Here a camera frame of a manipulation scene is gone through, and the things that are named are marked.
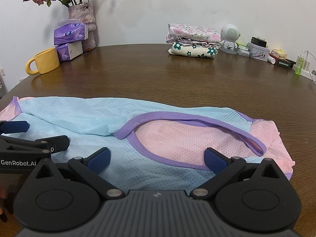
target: stack of folded cloth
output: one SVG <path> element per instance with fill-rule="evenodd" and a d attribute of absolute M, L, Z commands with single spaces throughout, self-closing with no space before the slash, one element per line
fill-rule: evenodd
<path fill-rule="evenodd" d="M 168 52 L 197 58 L 214 58 L 221 47 L 221 35 L 213 28 L 169 24 Z"/>

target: yellow mug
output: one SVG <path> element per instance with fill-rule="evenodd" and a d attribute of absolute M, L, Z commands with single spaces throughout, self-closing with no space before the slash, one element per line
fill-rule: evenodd
<path fill-rule="evenodd" d="M 37 70 L 31 69 L 31 63 L 35 61 Z M 37 73 L 45 74 L 59 67 L 59 59 L 55 47 L 46 49 L 36 54 L 25 65 L 25 71 L 29 75 L 36 75 Z"/>

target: dark brown tabletop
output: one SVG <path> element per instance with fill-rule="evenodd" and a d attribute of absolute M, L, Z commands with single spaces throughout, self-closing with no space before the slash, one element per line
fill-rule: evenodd
<path fill-rule="evenodd" d="M 105 46 L 27 77 L 0 100 L 1 110 L 13 96 L 126 97 L 179 107 L 230 107 L 273 120 L 296 162 L 291 183 L 303 207 L 295 230 L 316 236 L 316 85 L 291 69 L 223 52 L 214 60 L 174 56 L 163 44 Z M 6 185 L 19 177 L 1 175 Z M 19 230 L 10 212 L 0 222 L 0 236 Z"/>

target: white cable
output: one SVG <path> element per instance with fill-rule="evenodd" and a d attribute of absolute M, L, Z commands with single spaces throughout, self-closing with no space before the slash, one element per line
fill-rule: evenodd
<path fill-rule="evenodd" d="M 316 61 L 316 58 L 315 58 L 315 56 L 314 56 L 313 54 L 311 54 L 309 51 L 307 51 L 307 55 L 306 55 L 306 62 L 305 62 L 305 63 L 306 63 L 306 65 L 307 65 L 307 68 L 308 68 L 309 74 L 310 74 L 310 76 L 311 76 L 311 78 L 312 78 L 312 80 L 313 80 L 314 84 L 316 84 L 316 82 L 315 82 L 315 80 L 314 80 L 314 78 L 313 78 L 313 76 L 312 76 L 312 74 L 311 74 L 311 71 L 309 70 L 308 61 L 307 61 L 308 54 L 312 55 L 312 56 L 314 57 L 315 61 Z"/>

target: white robot figurine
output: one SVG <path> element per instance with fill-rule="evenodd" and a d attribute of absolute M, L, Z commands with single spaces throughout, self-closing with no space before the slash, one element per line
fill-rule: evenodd
<path fill-rule="evenodd" d="M 233 24 L 226 24 L 222 28 L 221 34 L 225 39 L 221 41 L 222 47 L 220 50 L 227 53 L 237 54 L 234 48 L 237 48 L 235 41 L 237 41 L 237 39 L 240 37 L 238 28 Z"/>

